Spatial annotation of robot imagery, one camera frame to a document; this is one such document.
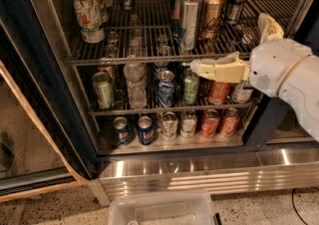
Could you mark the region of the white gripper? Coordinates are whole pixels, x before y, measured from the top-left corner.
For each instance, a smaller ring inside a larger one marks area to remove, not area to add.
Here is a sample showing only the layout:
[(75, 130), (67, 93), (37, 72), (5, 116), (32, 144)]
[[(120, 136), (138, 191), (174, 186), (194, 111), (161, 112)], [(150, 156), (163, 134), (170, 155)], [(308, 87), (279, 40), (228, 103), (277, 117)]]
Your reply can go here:
[(234, 52), (220, 59), (193, 60), (191, 70), (202, 78), (223, 83), (240, 83), (249, 78), (255, 89), (271, 98), (277, 97), (285, 77), (311, 55), (311, 49), (294, 40), (282, 39), (282, 27), (266, 13), (259, 14), (257, 25), (263, 44), (251, 51), (250, 66)]

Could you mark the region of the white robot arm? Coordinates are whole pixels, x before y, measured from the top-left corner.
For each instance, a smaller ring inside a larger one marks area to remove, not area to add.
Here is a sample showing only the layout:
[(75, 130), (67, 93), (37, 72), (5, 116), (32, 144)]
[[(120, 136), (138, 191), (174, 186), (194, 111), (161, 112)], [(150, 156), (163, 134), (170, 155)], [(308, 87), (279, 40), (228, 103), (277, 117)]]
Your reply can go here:
[(195, 59), (190, 68), (207, 80), (224, 83), (248, 81), (270, 98), (292, 106), (299, 124), (319, 141), (319, 57), (284, 37), (281, 26), (266, 13), (257, 21), (259, 45), (245, 62), (237, 52), (221, 59)]

